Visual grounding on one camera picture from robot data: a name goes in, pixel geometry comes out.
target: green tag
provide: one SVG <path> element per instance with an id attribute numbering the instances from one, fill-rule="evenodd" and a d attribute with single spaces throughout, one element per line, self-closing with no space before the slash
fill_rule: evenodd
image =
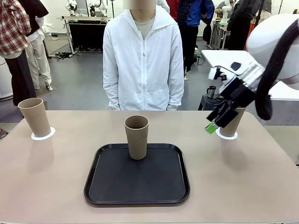
<path id="1" fill-rule="evenodd" d="M 208 132 L 209 134 L 213 134 L 218 128 L 219 127 L 214 122 L 212 122 L 206 127 L 206 132 Z"/>

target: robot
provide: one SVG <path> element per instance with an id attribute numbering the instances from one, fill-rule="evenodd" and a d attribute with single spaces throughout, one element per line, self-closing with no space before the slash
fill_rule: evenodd
<path id="1" fill-rule="evenodd" d="M 90 7 L 90 16 L 91 17 L 95 17 L 96 13 L 95 13 L 95 8 L 99 8 L 100 12 L 101 12 L 101 17 L 107 17 L 107 9 L 108 6 L 105 3 L 105 0 L 93 0 L 92 3 L 90 3 L 88 5 Z"/>
<path id="2" fill-rule="evenodd" d="M 232 7 L 229 0 L 225 0 L 225 6 L 222 7 L 223 17 L 220 21 L 221 24 L 228 24 L 228 11 L 231 11 Z"/>
<path id="3" fill-rule="evenodd" d="M 77 10 L 76 0 L 68 0 L 68 4 L 65 5 L 65 8 L 70 12 L 71 16 L 76 16 L 76 10 Z"/>
<path id="4" fill-rule="evenodd" d="M 260 23 L 247 42 L 253 56 L 249 64 L 232 63 L 231 68 L 216 67 L 209 79 L 220 79 L 222 100 L 207 117 L 206 129 L 213 133 L 226 127 L 238 114 L 237 107 L 246 107 L 255 100 L 261 119 L 272 117 L 271 97 L 268 94 L 276 81 L 299 90 L 299 15 L 279 14 Z"/>

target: beige shirt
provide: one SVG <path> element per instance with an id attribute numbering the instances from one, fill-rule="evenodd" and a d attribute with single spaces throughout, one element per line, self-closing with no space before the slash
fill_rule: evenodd
<path id="1" fill-rule="evenodd" d="M 151 31 L 153 24 L 155 21 L 155 16 L 154 18 L 152 18 L 150 21 L 148 22 L 135 22 L 137 29 L 141 32 L 143 40 L 145 40 L 146 36 L 149 34 L 149 32 Z"/>

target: white jacket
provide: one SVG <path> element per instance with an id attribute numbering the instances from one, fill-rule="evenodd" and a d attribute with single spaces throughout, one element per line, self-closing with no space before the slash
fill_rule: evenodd
<path id="1" fill-rule="evenodd" d="M 176 110 L 184 93 L 181 35 L 160 6 L 145 40 L 129 10 L 106 26 L 103 82 L 113 110 Z"/>

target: beige table top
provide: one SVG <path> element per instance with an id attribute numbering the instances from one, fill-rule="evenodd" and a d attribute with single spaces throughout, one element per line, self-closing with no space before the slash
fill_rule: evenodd
<path id="1" fill-rule="evenodd" d="M 0 221 L 282 223 L 299 220 L 299 170 L 249 113 L 235 141 L 209 135 L 208 112 L 47 111 L 55 135 L 32 141 L 22 121 L 0 142 Z M 184 153 L 191 192 L 174 207 L 95 208 L 83 189 L 95 152 L 126 142 L 123 122 L 149 119 L 149 142 Z"/>

